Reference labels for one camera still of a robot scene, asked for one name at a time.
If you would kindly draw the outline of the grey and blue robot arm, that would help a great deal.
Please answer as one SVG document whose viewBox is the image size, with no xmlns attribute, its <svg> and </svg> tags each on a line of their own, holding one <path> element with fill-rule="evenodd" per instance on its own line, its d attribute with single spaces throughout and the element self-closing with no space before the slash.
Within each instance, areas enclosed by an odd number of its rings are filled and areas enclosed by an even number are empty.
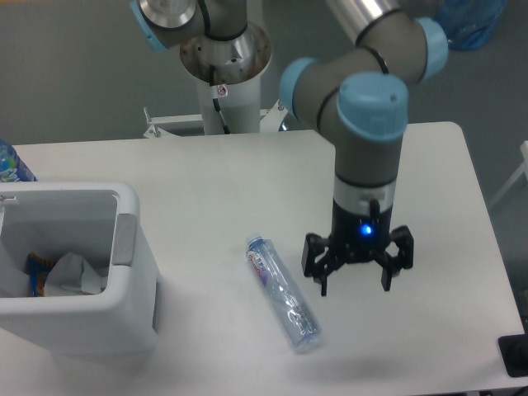
<svg viewBox="0 0 528 396">
<path fill-rule="evenodd" d="M 385 290 L 413 266 L 413 236 L 392 229 L 395 184 L 408 125 L 408 86 L 438 73 L 448 44 L 430 18 L 410 18 L 395 1 L 331 1 L 352 52 L 332 62 L 297 59 L 280 78 L 286 110 L 335 148 L 332 228 L 306 236 L 305 276 L 321 286 L 346 264 L 377 262 Z M 264 31 L 244 1 L 133 1 L 151 48 L 178 47 L 200 89 L 206 134 L 260 129 L 260 95 L 250 92 L 270 63 Z"/>
</svg>

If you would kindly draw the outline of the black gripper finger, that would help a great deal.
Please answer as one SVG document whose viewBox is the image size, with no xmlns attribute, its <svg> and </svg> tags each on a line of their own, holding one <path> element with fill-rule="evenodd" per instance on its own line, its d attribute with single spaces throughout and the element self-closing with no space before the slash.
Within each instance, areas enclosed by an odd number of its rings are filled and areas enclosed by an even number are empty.
<svg viewBox="0 0 528 396">
<path fill-rule="evenodd" d="M 328 277 L 350 262 L 351 245 L 342 243 L 329 235 L 327 238 L 316 233 L 307 233 L 302 254 L 302 271 L 320 285 L 321 296 L 328 293 Z"/>
<path fill-rule="evenodd" d="M 381 285 L 385 292 L 389 292 L 392 279 L 399 272 L 413 267 L 414 238 L 410 228 L 402 225 L 389 233 L 389 242 L 397 248 L 397 254 L 391 256 L 386 249 L 376 249 L 371 252 L 372 259 L 382 267 Z"/>
</svg>

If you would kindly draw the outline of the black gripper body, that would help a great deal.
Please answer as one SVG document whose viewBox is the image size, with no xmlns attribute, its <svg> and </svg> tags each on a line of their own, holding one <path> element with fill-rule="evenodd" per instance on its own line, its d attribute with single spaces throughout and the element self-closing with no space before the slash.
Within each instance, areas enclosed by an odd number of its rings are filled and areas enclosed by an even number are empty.
<svg viewBox="0 0 528 396">
<path fill-rule="evenodd" d="M 377 217 L 370 213 L 355 214 L 332 203 L 332 229 L 329 251 L 346 264 L 371 262 L 371 252 L 384 251 L 390 242 L 389 231 L 393 207 Z"/>
</svg>

